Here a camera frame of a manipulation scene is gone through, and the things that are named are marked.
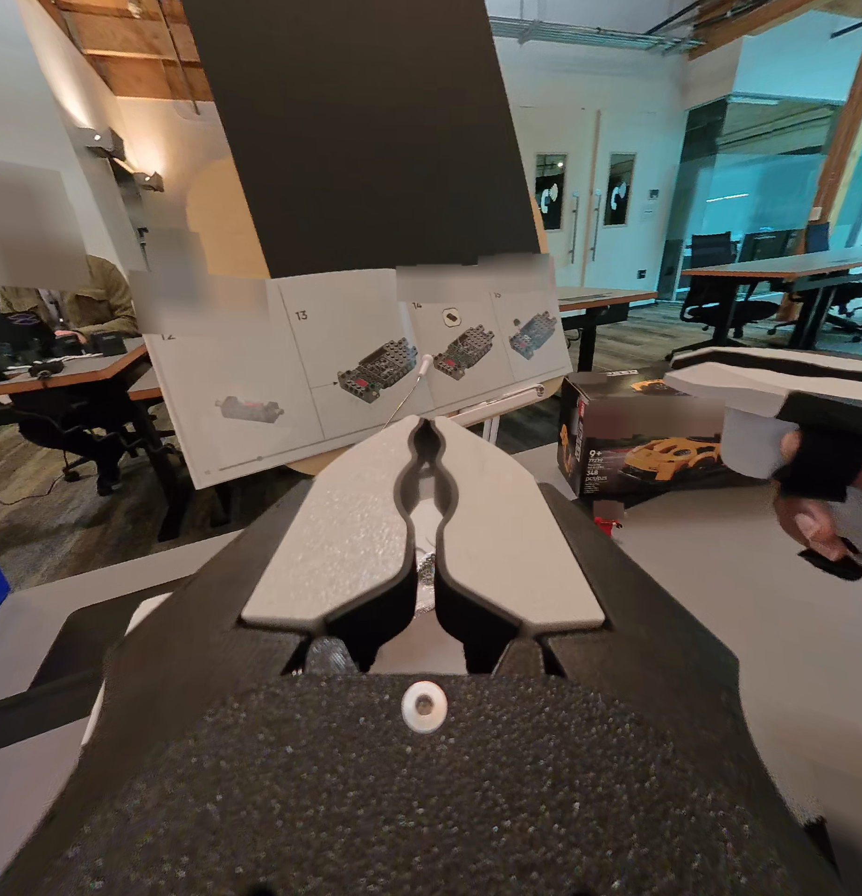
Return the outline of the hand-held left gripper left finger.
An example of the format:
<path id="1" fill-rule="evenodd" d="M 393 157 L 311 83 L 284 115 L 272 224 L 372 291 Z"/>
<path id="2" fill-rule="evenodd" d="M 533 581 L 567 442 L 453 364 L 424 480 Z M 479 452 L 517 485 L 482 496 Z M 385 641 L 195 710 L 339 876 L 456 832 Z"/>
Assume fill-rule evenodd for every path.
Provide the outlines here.
<path id="1" fill-rule="evenodd" d="M 338 639 L 360 671 L 414 618 L 414 523 L 425 420 L 360 442 L 313 482 L 240 615 L 243 624 Z"/>

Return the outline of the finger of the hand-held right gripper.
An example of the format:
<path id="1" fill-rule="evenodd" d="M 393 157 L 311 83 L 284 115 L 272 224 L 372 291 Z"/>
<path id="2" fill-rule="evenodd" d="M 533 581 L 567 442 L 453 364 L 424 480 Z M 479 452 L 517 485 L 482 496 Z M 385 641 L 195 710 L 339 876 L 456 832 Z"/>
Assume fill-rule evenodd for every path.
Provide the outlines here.
<path id="1" fill-rule="evenodd" d="M 664 380 L 679 392 L 765 419 L 775 419 L 788 395 L 810 382 L 806 376 L 729 364 L 694 364 L 667 372 Z"/>
<path id="2" fill-rule="evenodd" d="M 790 349 L 707 347 L 685 351 L 671 360 L 671 371 L 715 363 L 799 377 L 844 379 L 862 383 L 862 356 Z"/>

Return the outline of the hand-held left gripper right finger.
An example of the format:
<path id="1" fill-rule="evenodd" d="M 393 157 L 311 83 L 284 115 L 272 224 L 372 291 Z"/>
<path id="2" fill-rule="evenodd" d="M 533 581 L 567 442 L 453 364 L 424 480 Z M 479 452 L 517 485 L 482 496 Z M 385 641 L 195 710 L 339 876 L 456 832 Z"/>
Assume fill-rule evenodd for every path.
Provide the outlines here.
<path id="1" fill-rule="evenodd" d="M 533 475 L 490 442 L 433 421 L 435 612 L 469 674 L 516 639 L 595 632 L 605 614 Z"/>

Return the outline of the wood-edged office desk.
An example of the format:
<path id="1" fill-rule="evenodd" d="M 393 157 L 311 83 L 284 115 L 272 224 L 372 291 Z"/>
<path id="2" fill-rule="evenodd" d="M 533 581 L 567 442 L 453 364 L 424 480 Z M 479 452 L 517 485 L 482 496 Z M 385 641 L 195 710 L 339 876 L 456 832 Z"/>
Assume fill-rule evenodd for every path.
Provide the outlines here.
<path id="1" fill-rule="evenodd" d="M 630 305 L 649 303 L 657 292 L 646 289 L 615 289 L 604 287 L 558 287 L 556 289 L 561 327 L 566 340 L 578 343 L 578 372 L 591 372 L 596 349 L 598 328 L 610 323 L 626 321 Z"/>
<path id="2" fill-rule="evenodd" d="M 166 503 L 156 539 L 176 539 L 193 493 L 180 451 L 170 442 L 172 432 L 158 430 L 149 411 L 157 398 L 133 396 L 139 380 L 153 371 L 143 339 L 126 342 L 122 355 L 89 354 L 69 357 L 62 371 L 31 376 L 27 368 L 0 381 L 0 411 L 19 420 L 47 421 L 62 437 L 88 432 L 80 422 L 96 425 L 94 441 L 112 440 L 125 454 L 146 455 Z"/>
<path id="3" fill-rule="evenodd" d="M 806 298 L 787 342 L 791 350 L 814 349 L 837 287 L 862 281 L 862 246 L 811 252 L 767 260 L 733 263 L 687 273 L 728 276 L 741 287 L 752 281 L 768 283 L 783 294 L 815 292 Z"/>

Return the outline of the black office chair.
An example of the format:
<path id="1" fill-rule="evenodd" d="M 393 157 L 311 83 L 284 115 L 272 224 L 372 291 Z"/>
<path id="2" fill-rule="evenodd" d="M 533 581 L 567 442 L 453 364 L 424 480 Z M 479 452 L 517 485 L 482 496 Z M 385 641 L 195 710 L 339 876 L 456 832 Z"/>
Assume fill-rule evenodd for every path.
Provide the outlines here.
<path id="1" fill-rule="evenodd" d="M 736 245 L 731 232 L 693 235 L 692 270 L 703 270 L 733 264 L 736 261 Z M 676 355 L 711 347 L 739 348 L 744 327 L 755 322 L 772 319 L 780 305 L 764 299 L 754 299 L 752 295 L 759 281 L 745 286 L 745 293 L 739 296 L 741 284 L 728 276 L 711 276 L 687 273 L 691 285 L 680 313 L 684 322 L 700 324 L 713 333 L 705 342 L 695 343 L 673 350 L 666 360 Z"/>

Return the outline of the clear plastic parts bag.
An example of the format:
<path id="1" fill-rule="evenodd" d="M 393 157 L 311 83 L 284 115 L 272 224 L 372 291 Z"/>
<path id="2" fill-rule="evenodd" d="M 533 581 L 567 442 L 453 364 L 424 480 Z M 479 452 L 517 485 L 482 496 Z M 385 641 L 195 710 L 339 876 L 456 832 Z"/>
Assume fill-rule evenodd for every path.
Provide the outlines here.
<path id="1" fill-rule="evenodd" d="M 418 546 L 415 549 L 417 574 L 414 617 L 435 610 L 436 552 Z"/>

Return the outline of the black toy car box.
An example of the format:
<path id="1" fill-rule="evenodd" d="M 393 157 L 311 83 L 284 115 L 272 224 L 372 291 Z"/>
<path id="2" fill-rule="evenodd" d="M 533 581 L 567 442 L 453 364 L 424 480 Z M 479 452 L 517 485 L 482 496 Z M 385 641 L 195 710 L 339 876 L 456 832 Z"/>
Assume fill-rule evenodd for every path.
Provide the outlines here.
<path id="1" fill-rule="evenodd" d="M 560 396 L 558 466 L 586 504 L 761 483 L 726 464 L 723 407 L 667 385 L 661 365 L 572 373 Z"/>

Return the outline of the dark door window panel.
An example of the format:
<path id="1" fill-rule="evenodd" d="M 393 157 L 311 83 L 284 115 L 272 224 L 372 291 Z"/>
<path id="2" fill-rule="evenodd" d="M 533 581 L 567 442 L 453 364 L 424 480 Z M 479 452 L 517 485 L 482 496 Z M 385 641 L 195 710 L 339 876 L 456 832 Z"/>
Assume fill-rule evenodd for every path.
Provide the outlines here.
<path id="1" fill-rule="evenodd" d="M 544 230 L 560 231 L 563 219 L 568 156 L 564 153 L 537 153 L 534 195 Z"/>
<path id="2" fill-rule="evenodd" d="M 626 225 L 636 158 L 634 152 L 613 152 L 609 155 L 604 192 L 604 227 Z"/>

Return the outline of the black laptop pink logo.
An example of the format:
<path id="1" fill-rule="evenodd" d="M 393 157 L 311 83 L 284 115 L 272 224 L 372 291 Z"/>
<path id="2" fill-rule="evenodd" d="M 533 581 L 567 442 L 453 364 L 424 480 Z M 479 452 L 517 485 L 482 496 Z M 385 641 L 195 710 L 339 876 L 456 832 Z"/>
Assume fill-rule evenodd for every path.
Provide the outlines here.
<path id="1" fill-rule="evenodd" d="M 0 359 L 31 364 L 55 357 L 55 335 L 35 313 L 0 310 Z"/>

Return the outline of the dark backdrop board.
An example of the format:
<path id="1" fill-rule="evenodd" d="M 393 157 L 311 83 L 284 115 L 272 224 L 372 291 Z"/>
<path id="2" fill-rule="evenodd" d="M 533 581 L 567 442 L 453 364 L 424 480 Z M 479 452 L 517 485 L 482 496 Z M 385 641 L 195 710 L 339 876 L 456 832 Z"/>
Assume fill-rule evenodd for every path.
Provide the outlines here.
<path id="1" fill-rule="evenodd" d="M 182 6 L 271 279 L 540 252 L 485 2 Z"/>

